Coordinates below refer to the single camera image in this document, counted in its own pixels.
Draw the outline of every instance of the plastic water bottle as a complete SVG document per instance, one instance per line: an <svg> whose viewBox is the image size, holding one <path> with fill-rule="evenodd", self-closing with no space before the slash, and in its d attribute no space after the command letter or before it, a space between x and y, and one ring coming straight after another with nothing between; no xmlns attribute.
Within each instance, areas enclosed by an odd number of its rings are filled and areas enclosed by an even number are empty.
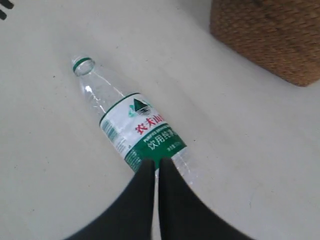
<svg viewBox="0 0 320 240"><path fill-rule="evenodd" d="M195 175L186 144L142 94L88 56L76 56L72 66L100 128L133 171L143 159L152 159L158 176L160 159L168 157L192 184Z"/></svg>

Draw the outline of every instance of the white tile floor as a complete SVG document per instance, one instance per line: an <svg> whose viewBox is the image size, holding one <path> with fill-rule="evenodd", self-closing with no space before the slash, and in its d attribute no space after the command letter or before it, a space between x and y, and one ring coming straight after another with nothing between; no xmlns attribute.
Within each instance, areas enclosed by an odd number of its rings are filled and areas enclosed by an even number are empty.
<svg viewBox="0 0 320 240"><path fill-rule="evenodd" d="M0 22L1 240L62 239L133 175L83 106L78 52L158 107L220 216L259 240L320 239L320 82L295 87L217 42L210 0L14 2Z"/></svg>

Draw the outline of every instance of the wicker basket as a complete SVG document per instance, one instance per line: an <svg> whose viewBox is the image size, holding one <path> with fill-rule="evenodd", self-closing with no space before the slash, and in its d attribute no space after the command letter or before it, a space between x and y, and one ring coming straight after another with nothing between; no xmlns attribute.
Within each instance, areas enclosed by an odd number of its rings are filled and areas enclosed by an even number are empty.
<svg viewBox="0 0 320 240"><path fill-rule="evenodd" d="M211 33L297 86L320 79L320 0L213 0Z"/></svg>

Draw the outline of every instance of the white floor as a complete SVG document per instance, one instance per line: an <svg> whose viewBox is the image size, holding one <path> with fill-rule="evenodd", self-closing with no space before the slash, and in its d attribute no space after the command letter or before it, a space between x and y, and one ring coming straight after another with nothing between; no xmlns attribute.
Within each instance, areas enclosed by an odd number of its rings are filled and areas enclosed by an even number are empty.
<svg viewBox="0 0 320 240"><path fill-rule="evenodd" d="M14 2L0 21L1 240L65 238L133 176L83 105L80 52L157 106L221 217L259 240L320 239L320 82L295 87L216 41L210 0Z"/></svg>

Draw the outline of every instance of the green and white label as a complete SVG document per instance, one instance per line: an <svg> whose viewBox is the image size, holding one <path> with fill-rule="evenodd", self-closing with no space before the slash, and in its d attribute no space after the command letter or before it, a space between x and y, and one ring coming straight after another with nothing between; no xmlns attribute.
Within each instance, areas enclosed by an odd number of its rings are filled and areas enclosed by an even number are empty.
<svg viewBox="0 0 320 240"><path fill-rule="evenodd" d="M100 127L122 158L136 172L144 159L173 157L186 144L164 118L139 93L123 98L111 107Z"/></svg>

